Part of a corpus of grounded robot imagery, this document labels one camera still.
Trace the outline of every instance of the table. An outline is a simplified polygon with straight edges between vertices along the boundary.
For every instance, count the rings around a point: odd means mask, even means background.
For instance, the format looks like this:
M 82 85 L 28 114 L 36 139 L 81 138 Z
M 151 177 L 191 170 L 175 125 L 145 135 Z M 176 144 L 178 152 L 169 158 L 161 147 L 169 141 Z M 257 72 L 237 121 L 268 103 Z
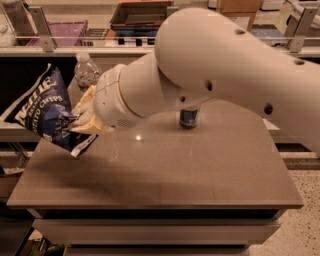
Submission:
M 248 255 L 303 206 L 270 134 L 260 116 L 220 100 L 201 106 L 194 129 L 178 120 L 154 115 L 78 158 L 41 140 L 8 206 L 33 213 L 68 255 Z

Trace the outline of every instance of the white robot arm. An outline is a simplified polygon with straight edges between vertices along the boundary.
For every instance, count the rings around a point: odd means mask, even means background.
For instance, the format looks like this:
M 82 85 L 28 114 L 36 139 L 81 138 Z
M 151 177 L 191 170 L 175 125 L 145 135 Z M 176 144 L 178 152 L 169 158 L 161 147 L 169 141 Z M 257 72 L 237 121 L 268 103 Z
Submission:
M 272 49 L 211 10 L 171 15 L 152 53 L 102 75 L 94 110 L 109 126 L 129 129 L 214 98 L 252 110 L 320 152 L 319 65 Z

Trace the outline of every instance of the speckled floor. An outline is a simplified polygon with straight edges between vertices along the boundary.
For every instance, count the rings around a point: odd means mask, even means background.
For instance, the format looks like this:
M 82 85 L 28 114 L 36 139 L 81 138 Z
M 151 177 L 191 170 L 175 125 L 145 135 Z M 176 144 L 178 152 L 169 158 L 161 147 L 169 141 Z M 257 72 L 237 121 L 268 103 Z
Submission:
M 281 228 L 263 245 L 250 247 L 251 256 L 320 255 L 320 171 L 289 171 L 303 200 L 300 210 L 288 210 Z

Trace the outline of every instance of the bottle cap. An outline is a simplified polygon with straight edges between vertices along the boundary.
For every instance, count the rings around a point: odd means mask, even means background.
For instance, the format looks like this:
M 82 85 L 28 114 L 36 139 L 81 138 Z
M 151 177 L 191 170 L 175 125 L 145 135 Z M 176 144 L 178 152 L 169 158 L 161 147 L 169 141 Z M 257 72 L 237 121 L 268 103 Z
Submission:
M 90 55 L 87 52 L 78 52 L 76 58 L 79 62 L 87 62 L 90 60 Z

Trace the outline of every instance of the small can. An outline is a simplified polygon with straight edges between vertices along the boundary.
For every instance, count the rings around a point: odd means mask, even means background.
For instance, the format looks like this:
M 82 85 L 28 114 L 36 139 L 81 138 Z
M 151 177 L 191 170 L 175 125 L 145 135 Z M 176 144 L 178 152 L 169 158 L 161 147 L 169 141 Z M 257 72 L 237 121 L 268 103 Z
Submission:
M 180 110 L 180 125 L 188 129 L 196 127 L 199 120 L 199 112 L 200 105 Z

